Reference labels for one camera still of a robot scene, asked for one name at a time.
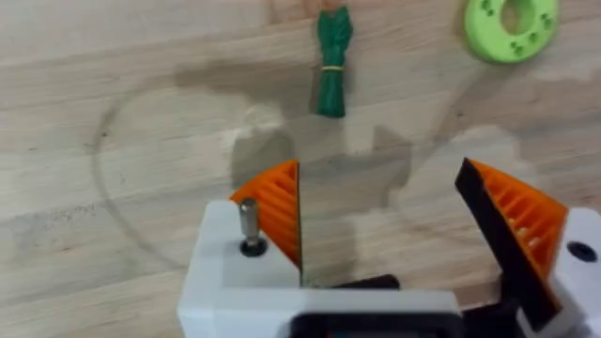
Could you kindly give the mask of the left gripper white and orange left finger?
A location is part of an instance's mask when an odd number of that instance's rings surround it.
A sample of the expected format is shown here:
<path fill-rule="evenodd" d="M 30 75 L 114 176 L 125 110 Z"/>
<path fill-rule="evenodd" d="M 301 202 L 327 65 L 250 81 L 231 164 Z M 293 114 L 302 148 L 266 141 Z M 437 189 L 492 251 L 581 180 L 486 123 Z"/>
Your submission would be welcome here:
<path fill-rule="evenodd" d="M 298 288 L 299 164 L 282 162 L 207 204 L 190 260 L 191 288 Z"/>

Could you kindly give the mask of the left gripper white and orange right finger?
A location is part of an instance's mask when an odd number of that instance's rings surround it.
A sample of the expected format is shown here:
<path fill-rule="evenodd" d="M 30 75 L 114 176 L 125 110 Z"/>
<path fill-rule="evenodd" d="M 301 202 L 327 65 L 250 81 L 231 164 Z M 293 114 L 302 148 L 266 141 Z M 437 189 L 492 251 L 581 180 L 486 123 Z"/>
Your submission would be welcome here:
<path fill-rule="evenodd" d="M 600 214 L 472 159 L 455 187 L 501 268 L 501 297 L 464 313 L 469 337 L 600 338 Z"/>

